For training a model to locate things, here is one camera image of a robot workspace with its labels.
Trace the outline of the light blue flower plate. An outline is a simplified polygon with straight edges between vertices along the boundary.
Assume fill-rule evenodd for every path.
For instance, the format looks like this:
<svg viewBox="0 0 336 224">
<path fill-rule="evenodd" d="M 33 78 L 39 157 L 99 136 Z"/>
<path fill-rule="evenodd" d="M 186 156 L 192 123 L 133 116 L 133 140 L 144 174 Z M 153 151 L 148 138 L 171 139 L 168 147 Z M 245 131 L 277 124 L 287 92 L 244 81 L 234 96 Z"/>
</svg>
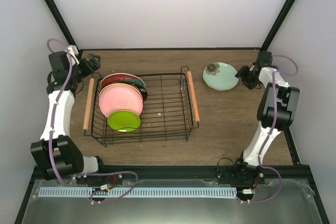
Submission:
<svg viewBox="0 0 336 224">
<path fill-rule="evenodd" d="M 204 82 L 212 89 L 226 91 L 234 88 L 238 83 L 237 70 L 223 62 L 212 62 L 203 71 Z"/>
</svg>

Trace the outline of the black rimmed striped plate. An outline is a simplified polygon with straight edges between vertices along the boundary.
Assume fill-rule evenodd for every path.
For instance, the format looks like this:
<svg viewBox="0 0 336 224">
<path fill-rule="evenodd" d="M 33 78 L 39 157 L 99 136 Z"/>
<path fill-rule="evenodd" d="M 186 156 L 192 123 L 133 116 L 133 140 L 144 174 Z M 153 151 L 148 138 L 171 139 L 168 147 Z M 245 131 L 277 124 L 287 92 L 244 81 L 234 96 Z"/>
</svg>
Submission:
<svg viewBox="0 0 336 224">
<path fill-rule="evenodd" d="M 145 82 L 138 76 L 129 73 L 110 74 L 100 81 L 100 88 L 103 89 L 113 83 L 127 83 L 133 85 L 140 91 L 143 102 L 148 98 Z"/>
</svg>

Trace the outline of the pink bear plate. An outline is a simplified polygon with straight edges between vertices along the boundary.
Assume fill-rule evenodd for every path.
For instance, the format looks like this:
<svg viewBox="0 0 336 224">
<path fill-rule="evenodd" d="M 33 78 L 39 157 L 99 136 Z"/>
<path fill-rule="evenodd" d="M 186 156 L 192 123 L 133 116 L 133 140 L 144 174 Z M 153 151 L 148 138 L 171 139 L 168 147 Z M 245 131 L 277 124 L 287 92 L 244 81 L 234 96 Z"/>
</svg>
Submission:
<svg viewBox="0 0 336 224">
<path fill-rule="evenodd" d="M 143 110 L 142 96 L 129 86 L 110 86 L 100 92 L 99 108 L 107 118 L 120 110 L 127 110 L 140 115 Z"/>
</svg>

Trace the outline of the green small plate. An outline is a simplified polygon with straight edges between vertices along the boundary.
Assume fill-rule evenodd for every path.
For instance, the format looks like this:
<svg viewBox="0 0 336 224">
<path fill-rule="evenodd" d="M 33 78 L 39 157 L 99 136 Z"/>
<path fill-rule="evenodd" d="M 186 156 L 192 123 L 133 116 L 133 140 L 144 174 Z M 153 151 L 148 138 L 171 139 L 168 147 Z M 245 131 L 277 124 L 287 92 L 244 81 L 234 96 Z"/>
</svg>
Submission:
<svg viewBox="0 0 336 224">
<path fill-rule="evenodd" d="M 107 123 L 115 131 L 132 132 L 139 128 L 141 119 L 131 111 L 119 110 L 107 118 Z"/>
</svg>

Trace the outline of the orange yellow plate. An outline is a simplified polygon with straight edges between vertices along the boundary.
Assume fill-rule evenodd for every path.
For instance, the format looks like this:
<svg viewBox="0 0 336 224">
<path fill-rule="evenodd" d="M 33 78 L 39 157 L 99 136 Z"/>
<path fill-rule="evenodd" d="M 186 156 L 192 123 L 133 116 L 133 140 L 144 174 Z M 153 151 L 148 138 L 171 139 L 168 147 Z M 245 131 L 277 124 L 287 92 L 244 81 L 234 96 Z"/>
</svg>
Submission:
<svg viewBox="0 0 336 224">
<path fill-rule="evenodd" d="M 104 87 L 103 89 L 101 89 L 101 91 L 99 93 L 99 96 L 101 96 L 108 88 L 114 87 L 114 86 L 129 87 L 129 88 L 135 90 L 140 95 L 140 97 L 142 98 L 142 94 L 141 94 L 140 90 L 138 88 L 134 87 L 133 85 L 130 85 L 130 84 L 127 84 L 127 83 L 112 83 L 112 84 L 109 84 L 106 87 Z"/>
</svg>

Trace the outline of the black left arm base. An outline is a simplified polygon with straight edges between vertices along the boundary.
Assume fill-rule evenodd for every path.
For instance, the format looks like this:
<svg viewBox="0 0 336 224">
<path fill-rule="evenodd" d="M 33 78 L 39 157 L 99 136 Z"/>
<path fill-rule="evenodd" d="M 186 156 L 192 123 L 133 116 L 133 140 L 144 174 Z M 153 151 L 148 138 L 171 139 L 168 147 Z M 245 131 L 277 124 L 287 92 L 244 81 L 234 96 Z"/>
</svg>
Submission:
<svg viewBox="0 0 336 224">
<path fill-rule="evenodd" d="M 92 173 L 92 174 L 75 174 L 74 178 L 78 185 L 87 185 L 89 187 L 100 188 L 105 184 L 110 184 L 112 187 L 121 185 L 123 175 L 118 173 Z"/>
</svg>

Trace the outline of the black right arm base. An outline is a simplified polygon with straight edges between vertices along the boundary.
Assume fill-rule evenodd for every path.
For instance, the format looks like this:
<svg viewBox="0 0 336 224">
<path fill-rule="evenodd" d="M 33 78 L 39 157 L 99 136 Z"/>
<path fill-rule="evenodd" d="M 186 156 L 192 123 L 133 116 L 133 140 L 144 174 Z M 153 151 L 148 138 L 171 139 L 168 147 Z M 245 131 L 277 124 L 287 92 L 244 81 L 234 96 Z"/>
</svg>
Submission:
<svg viewBox="0 0 336 224">
<path fill-rule="evenodd" d="M 248 164 L 242 157 L 234 162 L 231 158 L 223 157 L 217 161 L 216 173 L 219 184 L 233 186 L 252 186 L 260 174 L 260 167 Z"/>
</svg>

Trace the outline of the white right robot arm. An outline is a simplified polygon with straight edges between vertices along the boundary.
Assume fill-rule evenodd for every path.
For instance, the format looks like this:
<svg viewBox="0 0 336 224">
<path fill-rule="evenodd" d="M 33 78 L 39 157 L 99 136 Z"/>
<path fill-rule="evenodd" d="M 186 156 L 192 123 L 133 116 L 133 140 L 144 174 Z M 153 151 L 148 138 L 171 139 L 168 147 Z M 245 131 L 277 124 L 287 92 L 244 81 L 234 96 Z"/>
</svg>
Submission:
<svg viewBox="0 0 336 224">
<path fill-rule="evenodd" d="M 262 166 L 271 143 L 295 118 L 300 90 L 281 75 L 279 68 L 272 64 L 272 54 L 267 51 L 258 54 L 252 67 L 243 66 L 235 75 L 250 90 L 259 84 L 265 87 L 257 110 L 258 128 L 242 153 L 243 163 L 248 166 Z"/>
</svg>

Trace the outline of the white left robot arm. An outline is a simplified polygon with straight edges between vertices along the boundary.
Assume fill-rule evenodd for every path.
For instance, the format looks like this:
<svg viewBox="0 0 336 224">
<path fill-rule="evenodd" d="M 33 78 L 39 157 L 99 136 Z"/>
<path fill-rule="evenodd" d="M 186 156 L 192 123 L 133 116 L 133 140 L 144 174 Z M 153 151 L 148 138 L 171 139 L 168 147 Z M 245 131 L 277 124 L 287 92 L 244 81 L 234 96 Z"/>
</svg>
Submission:
<svg viewBox="0 0 336 224">
<path fill-rule="evenodd" d="M 89 174 L 95 184 L 102 184 L 107 178 L 107 170 L 99 166 L 100 158 L 83 156 L 70 138 L 70 116 L 78 84 L 100 68 L 100 56 L 89 54 L 88 57 L 76 60 L 65 51 L 48 56 L 52 71 L 47 78 L 47 121 L 40 140 L 30 146 L 45 180 Z"/>
</svg>

